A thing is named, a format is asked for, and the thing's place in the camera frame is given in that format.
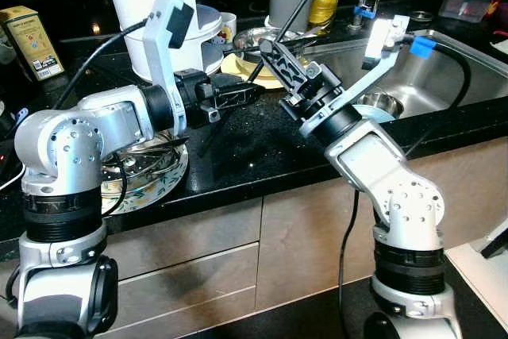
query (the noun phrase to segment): power cord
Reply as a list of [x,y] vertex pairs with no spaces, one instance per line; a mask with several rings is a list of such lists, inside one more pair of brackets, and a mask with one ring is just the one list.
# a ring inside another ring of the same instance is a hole
[[13,285],[19,275],[19,265],[10,274],[6,283],[6,301],[13,309],[17,309],[17,298],[13,294]]
[[113,158],[117,162],[118,168],[120,168],[121,192],[120,192],[120,197],[118,198],[117,202],[115,202],[114,206],[112,206],[104,214],[102,214],[103,217],[109,216],[110,214],[112,214],[113,211],[115,211],[124,202],[125,194],[127,193],[127,174],[125,173],[124,165],[121,162],[120,156],[116,152],[113,154]]
[[344,236],[342,237],[341,253],[339,255],[339,289],[338,289],[339,319],[341,320],[342,331],[343,331],[344,337],[346,339],[349,339],[349,332],[348,332],[348,328],[346,327],[346,322],[344,319],[344,308],[343,308],[343,303],[342,303],[342,289],[343,289],[343,285],[344,285],[344,255],[346,252],[346,244],[348,243],[349,234],[351,234],[352,228],[356,222],[356,215],[358,213],[359,198],[360,198],[360,192],[358,190],[355,190],[353,204],[352,204],[351,219],[349,220],[348,228],[346,229],[346,232],[344,233]]
[[14,176],[11,180],[9,180],[7,183],[2,184],[2,186],[0,187],[0,191],[5,190],[8,186],[10,186],[16,180],[21,178],[23,176],[23,174],[25,173],[25,170],[26,170],[26,166],[23,164],[21,167],[21,171],[19,171],[19,173],[16,176]]
[[147,19],[143,19],[143,21],[140,21],[137,24],[131,25],[130,27],[124,29],[120,33],[116,34],[115,36],[111,37],[107,42],[100,45],[95,51],[88,57],[88,59],[81,65],[81,67],[78,69],[74,77],[72,77],[71,81],[67,85],[67,87],[64,89],[63,93],[61,94],[58,101],[56,101],[55,105],[53,105],[52,109],[59,109],[63,104],[64,101],[67,99],[69,94],[71,93],[72,89],[74,89],[76,83],[81,78],[87,67],[90,65],[90,63],[106,48],[108,48],[112,43],[115,41],[121,39],[123,36],[128,35],[129,33],[139,29],[143,28],[146,24]]
[[[404,43],[410,44],[414,40],[414,35],[405,35]],[[462,86],[460,87],[459,93],[455,97],[455,99],[450,103],[450,106],[446,110],[455,109],[458,105],[464,100],[464,97],[469,91],[469,87],[471,86],[471,67],[468,62],[464,58],[462,54],[460,54],[455,49],[449,47],[446,44],[442,44],[438,41],[434,41],[436,46],[433,48],[435,51],[443,53],[444,55],[454,59],[462,68],[462,72],[464,73],[464,79],[462,81]],[[443,123],[437,123],[435,125],[431,125],[404,153],[405,156],[411,154],[416,147],[418,147],[425,138],[427,138],[431,133],[434,133],[440,127],[442,127]]]

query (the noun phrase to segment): drawer front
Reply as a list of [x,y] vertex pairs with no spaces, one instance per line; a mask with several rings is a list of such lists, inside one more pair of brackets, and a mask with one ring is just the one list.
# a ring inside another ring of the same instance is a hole
[[105,254],[126,279],[258,241],[260,219],[257,198],[114,234]]
[[121,281],[114,328],[256,285],[257,243]]
[[171,339],[223,322],[243,317],[254,311],[256,287],[247,287],[185,309],[161,314],[153,319],[112,329],[96,336],[104,339]]

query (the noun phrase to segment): yellow plate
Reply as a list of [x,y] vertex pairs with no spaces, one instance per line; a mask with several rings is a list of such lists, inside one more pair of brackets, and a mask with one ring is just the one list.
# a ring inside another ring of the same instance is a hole
[[[247,71],[244,67],[238,65],[237,56],[234,53],[230,53],[223,59],[221,64],[221,72],[229,73],[230,75],[239,75],[244,81],[251,74],[250,71]],[[254,83],[261,85],[265,89],[278,89],[283,87],[275,77],[258,76]]]

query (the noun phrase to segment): kitchen sink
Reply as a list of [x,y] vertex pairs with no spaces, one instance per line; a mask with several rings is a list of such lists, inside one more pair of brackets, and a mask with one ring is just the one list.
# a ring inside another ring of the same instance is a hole
[[[476,49],[433,30],[415,34],[448,45],[465,56],[471,68],[471,85],[459,106],[508,95],[508,65]],[[326,64],[347,89],[367,71],[361,69],[368,39],[308,47],[309,61]],[[430,113],[449,107],[463,82],[461,66],[451,57],[434,51],[427,60],[404,47],[397,63],[369,92],[381,91],[396,97],[403,105],[400,118]]]

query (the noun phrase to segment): decorative plate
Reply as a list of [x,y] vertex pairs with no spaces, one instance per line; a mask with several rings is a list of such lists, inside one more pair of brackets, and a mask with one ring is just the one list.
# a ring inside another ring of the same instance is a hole
[[[123,203],[112,214],[125,214],[127,212],[139,210],[161,200],[164,196],[169,194],[182,179],[187,165],[189,164],[189,153],[184,144],[175,147],[175,151],[180,154],[179,163],[170,171],[161,174],[157,181],[151,183],[147,187],[127,194]],[[119,195],[106,197],[102,195],[103,214],[114,206],[118,200],[118,196]]]

